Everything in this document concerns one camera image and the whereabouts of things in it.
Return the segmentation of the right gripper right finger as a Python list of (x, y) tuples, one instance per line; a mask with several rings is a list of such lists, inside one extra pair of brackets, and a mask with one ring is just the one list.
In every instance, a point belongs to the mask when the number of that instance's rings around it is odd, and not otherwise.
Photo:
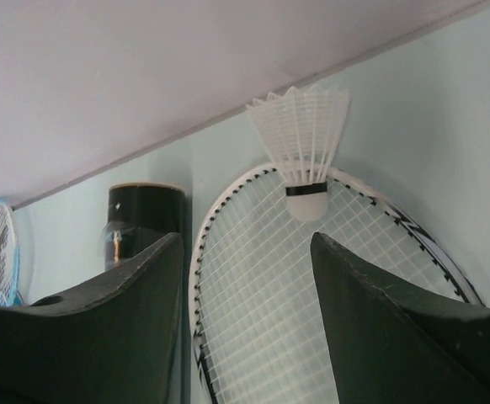
[(320, 232), (310, 252), (342, 403), (490, 403), (490, 308), (412, 284)]

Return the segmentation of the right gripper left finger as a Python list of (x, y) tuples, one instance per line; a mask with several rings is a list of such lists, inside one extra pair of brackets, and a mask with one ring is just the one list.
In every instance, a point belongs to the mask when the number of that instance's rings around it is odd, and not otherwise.
[(129, 261), (30, 306), (0, 307), (0, 403), (166, 403), (184, 247)]

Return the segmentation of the shuttlecock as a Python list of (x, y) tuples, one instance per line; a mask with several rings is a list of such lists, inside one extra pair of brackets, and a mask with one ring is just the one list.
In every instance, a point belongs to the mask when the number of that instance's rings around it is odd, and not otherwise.
[(285, 186), (289, 213), (301, 222), (328, 210), (328, 169), (343, 134), (350, 93), (339, 86), (291, 87), (246, 105), (248, 117)]

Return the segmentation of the black shuttlecock tube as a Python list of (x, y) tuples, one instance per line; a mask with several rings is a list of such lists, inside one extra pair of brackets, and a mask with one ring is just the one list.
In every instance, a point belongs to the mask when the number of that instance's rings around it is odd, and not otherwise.
[(168, 233), (184, 229), (185, 192), (161, 183), (110, 187), (101, 232), (106, 271), (132, 259)]

